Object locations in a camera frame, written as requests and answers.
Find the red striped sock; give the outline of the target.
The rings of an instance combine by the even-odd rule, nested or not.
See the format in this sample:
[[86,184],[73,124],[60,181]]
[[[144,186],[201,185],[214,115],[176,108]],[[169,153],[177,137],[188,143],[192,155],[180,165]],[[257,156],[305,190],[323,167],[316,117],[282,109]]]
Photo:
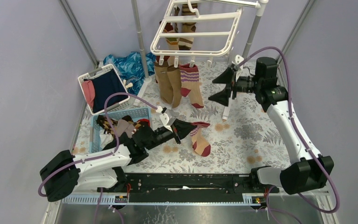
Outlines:
[[190,132],[194,152],[202,157],[209,156],[211,152],[211,145],[202,135],[202,129],[209,127],[210,124],[206,122],[193,122],[191,124],[195,126],[195,128]]
[[201,91],[200,91],[200,74],[196,65],[190,64],[179,65],[181,90],[183,97],[189,97],[193,107],[201,109],[204,107]]

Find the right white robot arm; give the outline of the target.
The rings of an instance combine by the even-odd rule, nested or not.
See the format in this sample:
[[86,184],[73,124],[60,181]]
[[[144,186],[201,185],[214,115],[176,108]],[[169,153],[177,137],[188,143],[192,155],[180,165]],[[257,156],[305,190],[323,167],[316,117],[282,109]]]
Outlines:
[[238,56],[212,82],[225,88],[208,99],[224,106],[229,105],[238,93],[253,93],[256,101],[274,122],[289,154],[290,166],[286,169],[264,166],[253,168],[249,186],[261,192],[267,186],[277,186],[289,195],[325,187],[334,167],[330,156],[322,156],[295,116],[285,87],[277,84],[277,61],[271,57],[256,60],[254,76],[240,76],[244,58]]

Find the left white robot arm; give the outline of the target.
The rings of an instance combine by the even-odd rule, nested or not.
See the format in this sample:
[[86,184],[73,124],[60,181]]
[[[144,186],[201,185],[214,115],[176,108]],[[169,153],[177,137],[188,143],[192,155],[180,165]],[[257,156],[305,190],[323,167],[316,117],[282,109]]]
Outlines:
[[141,162],[148,157],[148,150],[171,139],[179,144],[196,127],[195,123],[178,119],[170,128],[162,126],[152,130],[148,125],[141,125],[132,131],[131,137],[122,133],[118,149],[84,155],[73,155],[69,150],[63,150],[40,170],[42,183],[38,194],[49,202],[55,202],[76,190],[104,188],[122,191],[126,179],[121,167]]

